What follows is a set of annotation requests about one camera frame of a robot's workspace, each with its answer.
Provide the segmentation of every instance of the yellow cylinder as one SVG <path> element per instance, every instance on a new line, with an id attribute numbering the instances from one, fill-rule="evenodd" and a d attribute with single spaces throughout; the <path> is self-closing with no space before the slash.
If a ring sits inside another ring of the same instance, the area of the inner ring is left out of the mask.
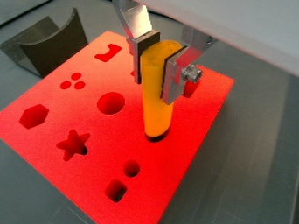
<path id="1" fill-rule="evenodd" d="M 165 60 L 182 49 L 171 40 L 157 43 L 145 51 L 141 58 L 145 105 L 145 133 L 159 137 L 170 129 L 174 103 L 167 105 L 161 99 L 165 78 Z"/>

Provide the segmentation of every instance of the hexagon-shaped hole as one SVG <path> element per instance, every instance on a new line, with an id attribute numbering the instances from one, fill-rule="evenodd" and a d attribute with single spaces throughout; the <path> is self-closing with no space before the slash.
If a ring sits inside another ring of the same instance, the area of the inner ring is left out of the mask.
<path id="1" fill-rule="evenodd" d="M 48 113 L 50 110 L 42 104 L 38 104 L 23 112 L 19 123 L 27 129 L 31 129 L 44 123 Z"/>

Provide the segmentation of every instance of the rectangular hole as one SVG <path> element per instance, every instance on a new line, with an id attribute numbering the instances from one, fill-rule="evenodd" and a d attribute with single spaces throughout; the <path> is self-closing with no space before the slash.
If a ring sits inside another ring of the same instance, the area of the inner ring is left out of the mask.
<path id="1" fill-rule="evenodd" d="M 125 198 L 126 193 L 127 193 L 127 186 L 118 179 L 114 179 L 107 186 L 106 190 L 107 197 L 114 202 L 119 202 Z"/>

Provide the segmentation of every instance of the star-shaped hole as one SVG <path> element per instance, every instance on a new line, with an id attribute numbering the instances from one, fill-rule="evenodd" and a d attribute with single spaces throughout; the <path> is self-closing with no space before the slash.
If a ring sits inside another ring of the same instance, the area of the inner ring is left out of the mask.
<path id="1" fill-rule="evenodd" d="M 58 148 L 64 150 L 63 160 L 70 161 L 75 154 L 87 155 L 88 148 L 86 142 L 90 139 L 90 133 L 79 135 L 78 131 L 70 131 L 68 139 L 56 144 Z"/>

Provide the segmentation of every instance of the dark gray object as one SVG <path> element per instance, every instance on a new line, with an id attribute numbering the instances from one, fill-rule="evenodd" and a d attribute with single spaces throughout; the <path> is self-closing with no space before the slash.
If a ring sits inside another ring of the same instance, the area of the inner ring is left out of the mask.
<path id="1" fill-rule="evenodd" d="M 88 44 L 78 10 L 59 29 L 46 17 L 8 39 L 0 49 L 15 63 L 46 77 L 48 73 Z"/>

